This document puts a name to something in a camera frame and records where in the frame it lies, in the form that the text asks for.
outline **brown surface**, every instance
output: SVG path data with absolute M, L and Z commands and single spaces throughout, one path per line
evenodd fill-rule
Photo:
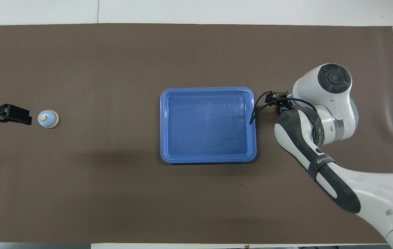
M 0 241 L 383 243 L 340 210 L 258 117 L 256 158 L 174 166 L 159 155 L 170 87 L 287 90 L 338 63 L 354 79 L 356 134 L 323 149 L 348 169 L 393 172 L 391 27 L 81 24 L 0 26 Z M 55 129 L 36 120 L 61 117 Z

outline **velcro strap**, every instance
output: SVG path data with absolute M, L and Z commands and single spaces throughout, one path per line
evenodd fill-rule
M 320 168 L 323 167 L 326 163 L 330 162 L 335 163 L 335 160 L 328 154 L 316 156 L 312 161 L 310 161 L 309 168 L 307 169 L 307 173 L 309 174 L 310 178 L 315 181 L 318 170 L 320 170 Z

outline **light blue toy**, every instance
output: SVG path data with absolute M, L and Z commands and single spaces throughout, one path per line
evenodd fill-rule
M 60 117 L 52 110 L 44 110 L 38 114 L 38 123 L 46 128 L 53 128 L 57 126 Z

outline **black circular cap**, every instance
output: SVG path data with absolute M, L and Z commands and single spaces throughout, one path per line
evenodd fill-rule
M 344 74 L 338 70 L 332 70 L 327 74 L 327 79 L 334 85 L 339 85 L 344 81 Z
M 330 93 L 343 93 L 351 84 L 349 71 L 337 64 L 326 64 L 318 72 L 318 82 Z

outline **blue tray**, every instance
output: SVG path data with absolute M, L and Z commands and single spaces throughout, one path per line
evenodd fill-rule
M 247 162 L 256 155 L 247 87 L 169 88 L 160 97 L 160 154 L 168 163 Z

